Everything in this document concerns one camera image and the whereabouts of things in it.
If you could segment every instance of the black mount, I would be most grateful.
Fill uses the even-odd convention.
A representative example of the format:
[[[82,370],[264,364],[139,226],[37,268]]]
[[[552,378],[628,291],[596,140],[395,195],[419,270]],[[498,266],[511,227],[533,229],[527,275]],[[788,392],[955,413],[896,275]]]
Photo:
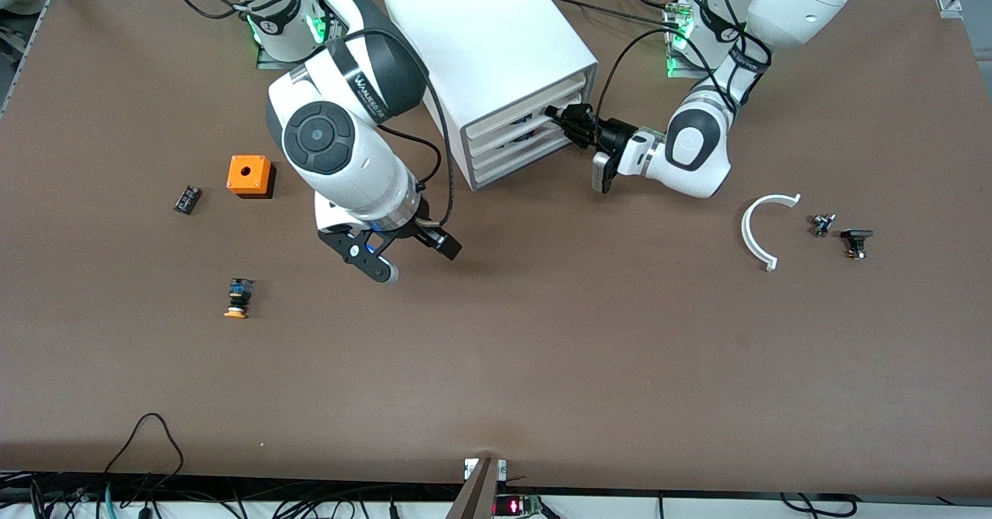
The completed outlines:
[[[421,198],[417,218],[427,219],[430,212],[428,201]],[[338,225],[326,232],[318,230],[316,234],[341,256],[344,263],[361,269],[362,273],[377,283],[389,283],[397,278],[396,268],[382,254],[397,238],[417,238],[421,244],[439,251],[449,260],[456,258],[461,251],[461,244],[442,227],[418,225],[417,218],[408,220],[406,225],[394,230],[359,230],[352,233],[350,226]],[[370,242],[373,234],[382,239],[378,246],[373,246]]]
[[[564,135],[581,149],[594,147],[596,153],[605,155],[598,156],[593,163],[601,169],[598,190],[603,194],[610,191],[623,149],[637,133],[637,128],[616,118],[597,120],[592,105],[588,103],[570,104],[561,110],[549,106],[545,109],[545,116],[559,125]]]
[[[874,236],[874,232],[867,229],[847,229],[840,233],[840,237],[847,240],[850,250],[847,255],[856,259],[865,259],[865,239]]]

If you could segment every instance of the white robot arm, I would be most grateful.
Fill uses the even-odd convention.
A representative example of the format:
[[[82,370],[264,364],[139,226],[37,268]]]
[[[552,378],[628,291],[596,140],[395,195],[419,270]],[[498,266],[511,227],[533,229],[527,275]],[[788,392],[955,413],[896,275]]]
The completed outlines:
[[[421,103],[428,75],[371,0],[320,1],[347,34],[269,87],[266,123],[315,191],[319,238],[374,281],[392,283],[398,270],[383,251],[397,238],[417,238],[449,259],[461,250],[429,220],[421,184],[375,129]]]
[[[847,0],[730,0],[746,24],[738,33],[723,0],[701,0],[692,7],[697,25],[685,32],[695,50],[688,59],[715,67],[713,79],[701,79],[674,112],[662,134],[637,129],[619,120],[595,121],[587,107],[571,106],[549,116],[581,147],[595,146],[593,188],[609,191],[616,174],[658,180],[695,198],[709,198],[730,173],[727,133],[748,94],[768,70],[772,54],[804,45]]]

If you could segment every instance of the orange button base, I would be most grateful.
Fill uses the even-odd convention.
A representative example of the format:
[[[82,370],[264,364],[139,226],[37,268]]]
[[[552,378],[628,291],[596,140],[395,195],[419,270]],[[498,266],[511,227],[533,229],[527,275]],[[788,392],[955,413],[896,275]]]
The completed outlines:
[[[231,156],[227,170],[227,190],[238,198],[272,199],[276,187],[276,167],[265,155]]]

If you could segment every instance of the table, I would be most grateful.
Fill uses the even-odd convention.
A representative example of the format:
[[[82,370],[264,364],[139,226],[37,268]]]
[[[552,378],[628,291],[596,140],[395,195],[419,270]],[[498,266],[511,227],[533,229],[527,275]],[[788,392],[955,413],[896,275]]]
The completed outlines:
[[[561,8],[601,84],[644,28]],[[316,238],[247,33],[178,0],[47,11],[0,121],[5,469],[102,470],[157,411],[186,473],[436,483],[493,452],[543,486],[992,495],[992,119],[933,0],[852,0],[777,57],[716,197],[623,177],[596,194],[567,149],[461,181],[464,251],[397,243],[392,287]],[[665,127],[691,83],[654,39],[604,116]],[[439,140],[422,108],[391,125]],[[272,201],[224,190],[256,153]],[[192,216],[171,209],[187,184]],[[803,199],[755,216],[767,273],[739,220],[772,193]],[[875,230],[865,261],[809,233],[825,211]],[[231,277],[256,281],[247,321],[221,317]],[[173,459],[147,424],[118,470]]]

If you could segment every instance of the white box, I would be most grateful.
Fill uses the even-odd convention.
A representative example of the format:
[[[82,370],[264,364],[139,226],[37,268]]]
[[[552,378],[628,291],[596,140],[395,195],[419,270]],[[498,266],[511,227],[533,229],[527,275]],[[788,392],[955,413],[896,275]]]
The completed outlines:
[[[552,0],[385,0],[431,71],[472,190],[565,145],[546,106],[588,102],[595,57]],[[424,104],[440,128],[435,104]]]

